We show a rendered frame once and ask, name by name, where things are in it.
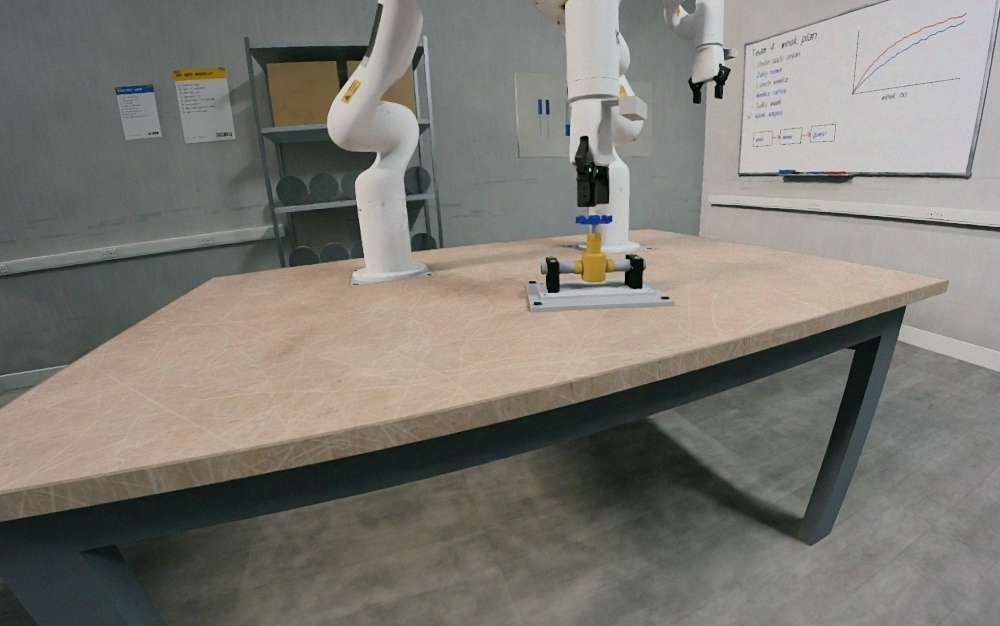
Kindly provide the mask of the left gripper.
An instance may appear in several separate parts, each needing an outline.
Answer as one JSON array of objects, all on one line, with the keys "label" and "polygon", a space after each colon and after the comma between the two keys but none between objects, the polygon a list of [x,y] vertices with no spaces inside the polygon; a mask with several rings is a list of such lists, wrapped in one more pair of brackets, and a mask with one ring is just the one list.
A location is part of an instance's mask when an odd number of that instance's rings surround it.
[{"label": "left gripper", "polygon": [[707,84],[707,82],[710,83],[711,81],[715,81],[717,84],[715,85],[714,98],[722,99],[723,86],[728,79],[730,71],[730,68],[724,66],[724,54],[721,46],[707,45],[698,48],[694,55],[692,76],[688,80],[690,88],[693,91],[693,103],[701,103],[700,89],[703,83]]}]

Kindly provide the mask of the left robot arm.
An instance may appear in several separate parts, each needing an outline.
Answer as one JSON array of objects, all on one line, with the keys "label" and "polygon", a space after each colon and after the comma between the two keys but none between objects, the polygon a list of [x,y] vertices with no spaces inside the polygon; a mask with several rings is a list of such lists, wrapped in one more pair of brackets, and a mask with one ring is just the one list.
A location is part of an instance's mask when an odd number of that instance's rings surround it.
[{"label": "left robot arm", "polygon": [[[680,4],[684,0],[662,0],[667,25],[681,38],[695,41],[695,49],[707,45],[723,46],[724,0],[696,0],[694,14],[688,14]],[[679,7],[679,8],[678,8]],[[723,48],[724,61],[737,57],[738,49]],[[619,78],[619,97],[634,95],[624,74]],[[639,249],[628,241],[629,169],[618,157],[614,145],[628,143],[641,131],[643,120],[630,121],[619,115],[619,106],[612,107],[613,161],[609,165],[609,204],[589,207],[589,215],[612,215],[610,224],[598,224],[601,252],[627,252]],[[628,187],[626,187],[628,186]]]}]

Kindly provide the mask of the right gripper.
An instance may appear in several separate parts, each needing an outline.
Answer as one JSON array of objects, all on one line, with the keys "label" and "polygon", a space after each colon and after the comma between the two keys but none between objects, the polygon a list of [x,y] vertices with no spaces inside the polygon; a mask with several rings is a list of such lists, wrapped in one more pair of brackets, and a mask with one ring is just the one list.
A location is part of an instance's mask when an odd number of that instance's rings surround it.
[{"label": "right gripper", "polygon": [[609,204],[609,165],[613,157],[611,108],[616,103],[601,99],[571,103],[570,163],[577,171],[578,207]]}]

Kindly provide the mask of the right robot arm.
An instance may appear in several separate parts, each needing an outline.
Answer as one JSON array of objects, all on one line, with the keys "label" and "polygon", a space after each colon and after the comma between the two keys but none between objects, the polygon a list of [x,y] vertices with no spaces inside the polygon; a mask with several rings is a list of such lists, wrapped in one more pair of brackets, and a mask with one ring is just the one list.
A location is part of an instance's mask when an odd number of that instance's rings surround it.
[{"label": "right robot arm", "polygon": [[[630,53],[619,32],[618,0],[529,1],[566,37],[568,102],[603,98],[630,121],[647,120],[646,103],[637,96],[619,97]],[[377,152],[355,183],[366,264],[353,273],[355,280],[395,280],[427,270],[426,264],[412,262],[404,189],[418,123],[407,107],[380,101],[409,68],[422,24],[418,0],[378,0],[366,54],[328,114],[328,132],[337,146]]]}]

